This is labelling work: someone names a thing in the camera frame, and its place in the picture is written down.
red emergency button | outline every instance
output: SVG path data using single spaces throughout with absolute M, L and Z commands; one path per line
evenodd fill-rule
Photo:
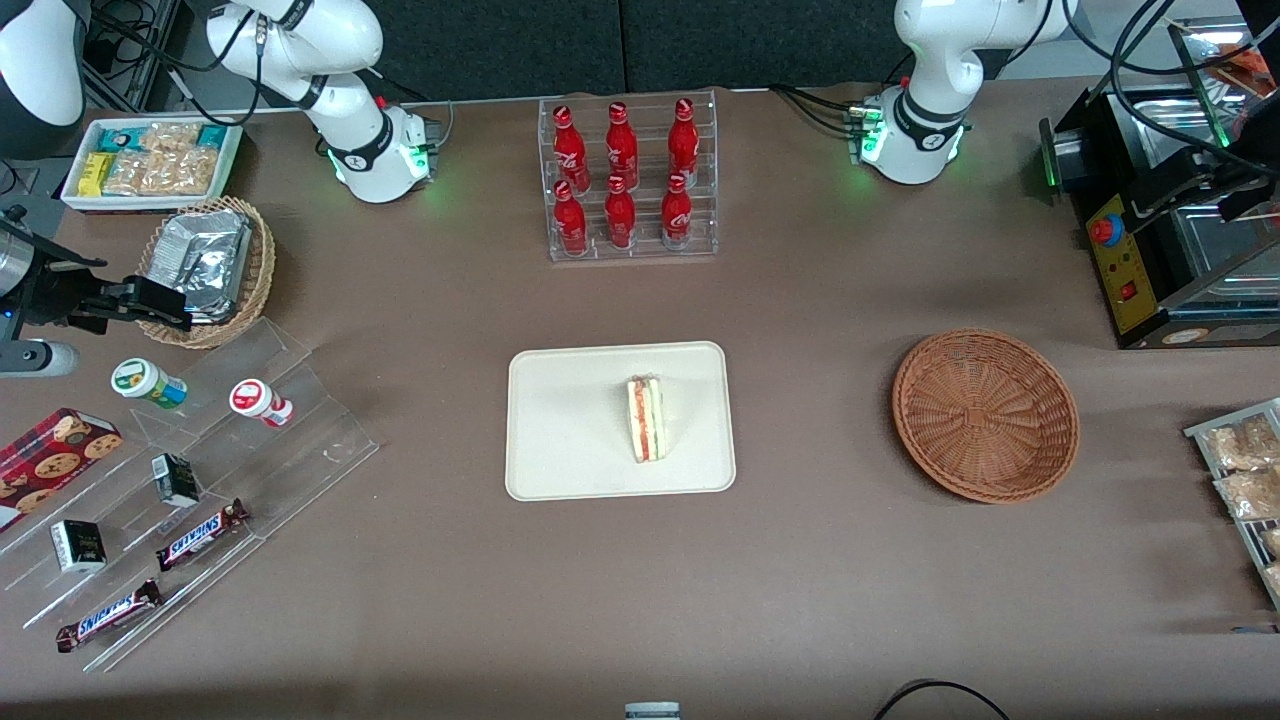
M 1089 240 L 1102 247 L 1115 247 L 1124 237 L 1124 220 L 1111 213 L 1089 223 Z

sandwich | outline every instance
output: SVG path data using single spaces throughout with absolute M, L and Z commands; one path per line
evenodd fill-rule
M 627 380 L 627 409 L 636 462 L 653 462 L 666 457 L 667 428 L 662 418 L 658 378 L 636 375 Z

empty wicker basket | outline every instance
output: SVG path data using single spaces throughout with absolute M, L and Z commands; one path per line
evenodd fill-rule
M 142 332 L 151 340 L 192 350 L 218 347 L 239 337 L 262 314 L 266 296 L 271 291 L 271 273 L 275 272 L 275 240 L 271 237 L 271 228 L 266 227 L 262 215 L 252 205 L 236 197 L 209 200 L 191 208 L 183 208 L 178 210 L 178 214 L 211 213 L 214 210 L 238 210 L 253 223 L 253 237 L 250 240 L 248 258 L 244 259 L 244 273 L 241 278 L 236 315 L 220 325 L 193 325 L 189 332 L 159 323 L 138 323 L 142 325 Z M 151 254 L 155 252 L 163 227 L 161 224 L 156 228 L 156 232 L 151 234 L 151 242 L 142 251 L 142 261 L 138 263 L 140 275 L 145 275 L 147 268 L 151 266 Z
M 982 502 L 1048 492 L 1080 443 L 1075 401 L 1057 370 L 983 329 L 936 334 L 908 354 L 893 380 L 893 421 L 929 477 Z

red label bottle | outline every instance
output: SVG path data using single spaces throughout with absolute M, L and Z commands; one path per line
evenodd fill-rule
M 689 220 L 694 204 L 685 192 L 685 176 L 672 173 L 667 181 L 667 196 L 662 199 L 662 243 L 668 250 L 689 247 Z
M 604 136 L 604 146 L 609 149 L 609 172 L 622 176 L 627 190 L 640 184 L 640 159 L 636 131 L 627 122 L 627 106 L 622 102 L 609 104 L 609 132 Z
M 579 256 L 586 254 L 586 214 L 582 205 L 573 199 L 573 190 L 568 182 L 556 181 L 556 231 L 559 232 L 561 245 L 568 255 Z
M 604 199 L 604 217 L 609 222 L 609 242 L 618 250 L 631 247 L 635 241 L 636 202 L 627 192 L 626 179 L 609 176 L 609 196 Z
M 676 124 L 667 136 L 671 172 L 685 176 L 685 187 L 698 184 L 698 126 L 694 124 L 694 102 L 687 97 L 676 101 Z
M 568 181 L 573 192 L 582 195 L 591 188 L 591 173 L 586 169 L 586 143 L 582 135 L 573 127 L 573 114 L 561 105 L 552 110 L 556 123 L 556 161 L 561 167 L 561 177 Z

cookie box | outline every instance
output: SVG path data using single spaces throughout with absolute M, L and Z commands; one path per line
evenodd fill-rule
M 0 450 L 0 532 L 122 442 L 111 423 L 63 407 Z
M 229 122 L 232 118 L 219 117 L 220 120 Z M 201 123 L 209 124 L 200 115 L 147 115 L 146 118 L 108 118 L 93 120 L 84 129 L 84 138 L 81 141 L 76 160 L 72 161 L 70 173 L 63 183 L 61 201 L 73 210 L 79 210 L 87 215 L 95 214 L 140 214 L 140 213 L 169 213 L 178 208 L 187 208 L 206 200 L 212 200 L 223 195 L 227 179 L 232 174 L 232 163 L 236 159 L 236 150 L 239 147 L 244 128 L 227 128 L 221 146 L 218 151 L 218 164 L 214 168 L 214 179 L 209 183 L 209 191 L 204 195 L 166 195 L 166 196 L 82 196 L 78 190 L 79 177 L 84 173 L 84 165 L 90 163 L 90 155 L 99 150 L 102 133 L 147 126 L 152 122 L 165 123 Z

